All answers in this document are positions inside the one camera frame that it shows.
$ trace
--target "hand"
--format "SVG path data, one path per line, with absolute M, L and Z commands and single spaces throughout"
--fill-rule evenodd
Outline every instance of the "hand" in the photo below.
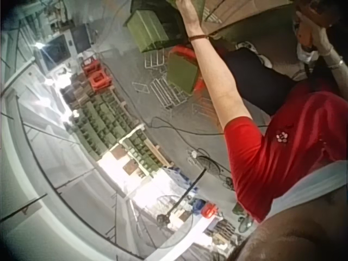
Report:
M 176 5 L 184 20 L 189 37 L 204 34 L 200 25 L 198 14 L 191 0 L 176 0 Z
M 318 49 L 318 52 L 320 54 L 328 53 L 331 50 L 332 45 L 328 40 L 326 29 L 318 26 L 315 22 L 313 22 L 311 19 L 309 19 L 299 11 L 297 11 L 296 14 L 301 22 L 311 27 L 313 44 Z

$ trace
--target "sleeve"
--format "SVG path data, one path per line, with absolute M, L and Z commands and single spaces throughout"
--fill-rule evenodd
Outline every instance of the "sleeve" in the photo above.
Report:
M 264 137 L 249 117 L 230 121 L 224 130 L 232 180 L 238 202 L 258 222 L 267 215 L 272 204 L 265 171 Z

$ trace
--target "red shirt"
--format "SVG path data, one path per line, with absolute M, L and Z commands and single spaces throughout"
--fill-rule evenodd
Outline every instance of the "red shirt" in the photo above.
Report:
M 225 127 L 232 179 L 239 203 L 258 222 L 273 199 L 304 176 L 331 162 L 347 159 L 348 103 L 328 92 L 309 92 L 299 83 L 273 116 L 265 136 L 248 117 Z M 286 142 L 279 142 L 287 134 Z

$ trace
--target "wrist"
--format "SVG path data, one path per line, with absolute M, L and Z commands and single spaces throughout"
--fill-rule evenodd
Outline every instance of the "wrist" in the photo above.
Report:
M 321 56 L 328 56 L 333 49 L 333 46 L 331 44 L 324 45 L 324 46 L 318 46 L 317 47 L 318 52 Z
M 195 25 L 195 26 L 188 26 L 186 31 L 187 31 L 188 37 L 204 34 L 204 32 L 199 24 Z

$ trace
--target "bracelet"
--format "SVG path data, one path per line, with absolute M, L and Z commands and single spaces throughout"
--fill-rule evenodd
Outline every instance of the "bracelet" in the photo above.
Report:
M 339 61 L 339 63 L 337 63 L 337 64 L 330 65 L 330 66 L 328 66 L 328 67 L 329 67 L 329 69 L 331 69 L 331 70 L 335 70 L 335 69 L 340 68 L 340 67 L 342 66 L 342 64 L 343 64 L 343 60 Z
M 207 36 L 205 34 L 201 34 L 201 35 L 196 35 L 196 36 L 189 37 L 189 42 L 192 42 L 193 40 L 197 40 L 197 39 L 203 39 L 203 38 L 209 40 L 209 36 Z

